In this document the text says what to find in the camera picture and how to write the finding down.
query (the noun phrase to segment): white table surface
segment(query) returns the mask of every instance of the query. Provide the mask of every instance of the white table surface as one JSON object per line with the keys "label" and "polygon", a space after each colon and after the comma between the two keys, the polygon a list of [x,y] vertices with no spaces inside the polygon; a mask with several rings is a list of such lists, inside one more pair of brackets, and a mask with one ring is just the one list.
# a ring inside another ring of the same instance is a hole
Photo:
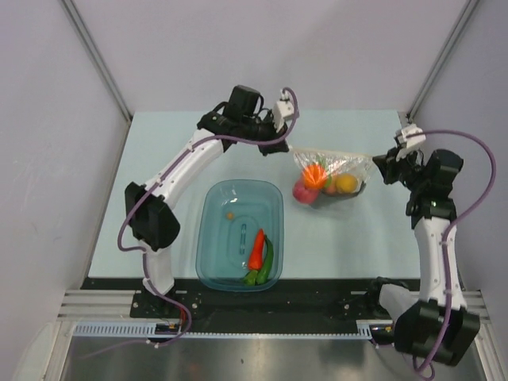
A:
{"label": "white table surface", "polygon": [[[107,206],[88,276],[140,278],[141,256],[117,248],[125,218],[124,189],[142,184],[164,167],[196,129],[204,112],[136,113]],[[400,129],[394,110],[302,110],[288,142],[372,155],[394,146]],[[376,171],[365,192],[333,210],[313,210],[291,195],[299,170],[291,154],[263,157],[257,148],[237,144],[191,184],[174,212],[182,226],[172,245],[175,277],[196,278],[199,222],[206,192],[226,179],[262,179],[283,194],[284,253],[281,278],[419,278],[418,247],[405,215],[409,191],[386,186]],[[124,242],[135,244],[130,229]]]}

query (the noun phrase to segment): white wall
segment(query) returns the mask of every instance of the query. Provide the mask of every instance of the white wall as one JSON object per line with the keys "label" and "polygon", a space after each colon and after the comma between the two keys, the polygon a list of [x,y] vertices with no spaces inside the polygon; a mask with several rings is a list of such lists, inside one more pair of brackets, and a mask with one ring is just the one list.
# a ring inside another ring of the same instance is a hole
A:
{"label": "white wall", "polygon": [[131,111],[208,110],[238,83],[292,86],[306,108],[407,111],[465,2],[76,4]]}
{"label": "white wall", "polygon": [[0,379],[79,280],[127,126],[57,1],[0,13]]}
{"label": "white wall", "polygon": [[[417,122],[423,129],[474,133],[493,149],[498,162],[491,196],[459,226],[457,260],[468,288],[481,289],[498,339],[508,354],[508,2],[486,0],[472,20]],[[433,139],[464,158],[456,180],[459,210],[480,195],[490,173],[487,156],[455,137]]]}

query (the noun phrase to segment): green pepper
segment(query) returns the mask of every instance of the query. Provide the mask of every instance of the green pepper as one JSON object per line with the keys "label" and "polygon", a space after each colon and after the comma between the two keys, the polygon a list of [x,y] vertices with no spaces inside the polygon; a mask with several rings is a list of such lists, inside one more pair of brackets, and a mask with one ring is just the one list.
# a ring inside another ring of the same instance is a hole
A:
{"label": "green pepper", "polygon": [[244,283],[247,286],[255,286],[256,285],[256,277],[257,277],[257,270],[251,270],[248,272],[248,274],[244,278]]}
{"label": "green pepper", "polygon": [[257,284],[266,283],[268,276],[270,275],[271,266],[273,264],[273,244],[270,242],[267,236],[264,236],[264,241],[267,244],[267,255],[264,257],[263,266],[256,277]]}

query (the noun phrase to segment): plastic bag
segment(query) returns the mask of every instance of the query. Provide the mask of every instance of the plastic bag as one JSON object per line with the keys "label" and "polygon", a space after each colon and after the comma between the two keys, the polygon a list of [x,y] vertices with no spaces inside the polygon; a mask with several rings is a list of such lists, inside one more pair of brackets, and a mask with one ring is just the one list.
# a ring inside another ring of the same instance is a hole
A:
{"label": "plastic bag", "polygon": [[374,171],[369,155],[292,148],[301,170],[293,187],[294,198],[312,207],[328,206],[338,200],[357,196]]}

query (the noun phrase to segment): metal floor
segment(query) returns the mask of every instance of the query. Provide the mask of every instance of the metal floor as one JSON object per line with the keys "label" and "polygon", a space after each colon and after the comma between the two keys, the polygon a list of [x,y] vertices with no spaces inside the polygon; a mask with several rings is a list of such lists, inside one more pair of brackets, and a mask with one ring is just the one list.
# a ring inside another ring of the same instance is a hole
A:
{"label": "metal floor", "polygon": [[[62,381],[419,380],[393,348],[376,350],[366,341],[192,338],[166,348],[131,344],[79,358],[119,342],[73,338]],[[456,368],[435,368],[435,380],[485,380],[475,349]]]}

